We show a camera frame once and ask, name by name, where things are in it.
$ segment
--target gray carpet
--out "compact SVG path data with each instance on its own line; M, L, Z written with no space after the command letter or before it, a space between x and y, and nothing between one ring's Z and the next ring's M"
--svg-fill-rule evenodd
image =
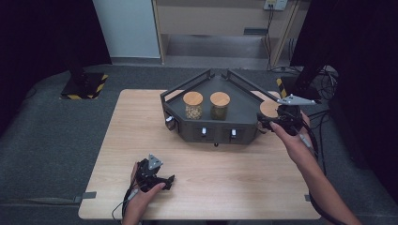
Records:
M120 91L169 89L204 68L96 66L86 71L109 75L97 99L64 100L59 95L67 72L38 82L0 138L0 199L73 199L85 192ZM223 69L212 69L215 73ZM280 73L237 69L269 91L278 91ZM327 102L303 107L307 114ZM398 224L398 206L371 171L355 167L330 118L322 127L328 178L363 224ZM79 219L78 206L8 203L0 205L0 224L115 224ZM246 221L246 224L322 224L314 221Z

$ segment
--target wall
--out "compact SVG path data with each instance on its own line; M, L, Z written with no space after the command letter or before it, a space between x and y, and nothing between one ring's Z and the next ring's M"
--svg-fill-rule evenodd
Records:
M161 57L152 1L93 2L111 57Z

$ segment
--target cork lid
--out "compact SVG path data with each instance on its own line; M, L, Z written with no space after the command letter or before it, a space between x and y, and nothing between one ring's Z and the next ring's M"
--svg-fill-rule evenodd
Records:
M199 92L188 92L184 95L183 100L188 105L196 106L202 103L203 96Z
M264 116L275 118L278 117L278 113L276 110L280 104L272 101L272 100L265 100L260 104L260 111Z
M210 96L210 101L215 106L223 107L228 105L230 97L224 92L215 92Z

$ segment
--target human hand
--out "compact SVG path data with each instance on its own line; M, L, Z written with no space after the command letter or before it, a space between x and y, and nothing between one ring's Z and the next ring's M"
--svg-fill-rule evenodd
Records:
M310 119L305 113L301 112L301 114L304 122L309 126ZM282 140L287 149L287 153L296 164L305 163L305 161L309 159L314 159L313 154L309 151L308 147L304 144L299 135L291 136L286 133L286 131L280 125L273 122L270 122L269 124L271 125L275 134ZM312 145L310 135L305 127L303 127L299 133L305 137L310 145Z
M134 176L137 169L138 169L138 164L135 163L130 176L131 183L134 182ZM158 194L165 186L166 184L164 183L157 184L148 192L143 192L141 189L139 189L138 193L128 202L122 224L123 225L138 224L145 210L147 209L149 203L155 198L156 194Z

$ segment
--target wooden table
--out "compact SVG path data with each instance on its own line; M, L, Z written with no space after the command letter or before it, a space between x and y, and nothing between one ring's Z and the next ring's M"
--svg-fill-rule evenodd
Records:
M123 201L135 161L163 161L159 177L173 174L143 219L316 219L308 189L274 133L249 145L184 142L164 125L161 90L124 90L115 107L79 216L111 219ZM121 218L120 207L115 217Z

